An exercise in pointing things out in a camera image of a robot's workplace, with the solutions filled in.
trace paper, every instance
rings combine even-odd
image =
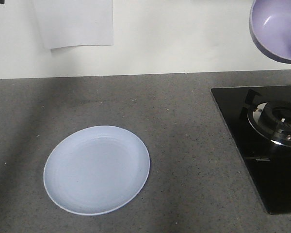
[[[33,0],[46,48],[113,45],[112,0]]]

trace white wall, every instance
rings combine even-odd
[[[114,46],[43,47],[31,0],[0,5],[0,79],[291,69],[258,51],[252,0],[113,0]]]

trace purple bowl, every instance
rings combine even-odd
[[[250,33],[263,54],[291,64],[291,0],[255,0]]]

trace white plate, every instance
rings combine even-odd
[[[44,167],[44,187],[59,207],[101,215],[131,201],[146,183],[150,157],[130,131],[95,126],[64,139]]]

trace gray countertop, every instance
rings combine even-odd
[[[291,233],[291,216],[264,211],[210,93],[283,84],[291,70],[0,80],[0,233]],[[49,199],[43,168],[96,125],[137,134],[151,170],[124,207],[78,216]]]

